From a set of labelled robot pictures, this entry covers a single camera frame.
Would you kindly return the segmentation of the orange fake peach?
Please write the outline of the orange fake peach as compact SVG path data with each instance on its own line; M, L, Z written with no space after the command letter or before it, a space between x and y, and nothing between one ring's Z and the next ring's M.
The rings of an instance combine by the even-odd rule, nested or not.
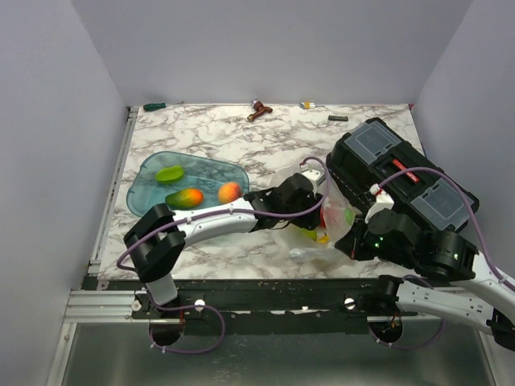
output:
M217 196L221 204L227 204L241 198L242 190L238 183L229 182L220 186Z

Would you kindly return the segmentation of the green fake pear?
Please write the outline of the green fake pear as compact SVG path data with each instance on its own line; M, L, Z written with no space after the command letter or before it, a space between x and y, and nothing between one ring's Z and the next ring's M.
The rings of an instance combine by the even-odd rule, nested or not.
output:
M318 234L317 234L316 230L307 230L307 229L301 228L299 230L299 232L302 236L305 236L306 238L308 238L310 240L317 241L317 239L318 239Z

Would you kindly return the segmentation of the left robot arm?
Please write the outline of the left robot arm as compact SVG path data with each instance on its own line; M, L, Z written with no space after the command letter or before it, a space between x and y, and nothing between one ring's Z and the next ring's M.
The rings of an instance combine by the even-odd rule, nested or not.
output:
M326 180L317 170L306 170L277 187L252 191L217 207L172 211L165 204L153 206L124 236L134 271L152 297L151 309L162 318L178 310L171 271L187 247L233 233L273 229L281 222L317 228L327 197L319 188Z

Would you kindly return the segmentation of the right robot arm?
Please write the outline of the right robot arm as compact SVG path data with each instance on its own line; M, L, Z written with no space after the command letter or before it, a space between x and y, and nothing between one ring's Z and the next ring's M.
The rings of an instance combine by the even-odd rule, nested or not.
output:
M473 327L503 348L514 349L513 285L459 234L421 229L409 216L385 209L370 219L358 216L336 249L354 261L379 258L419 275L381 275L356 300L357 310L430 314Z

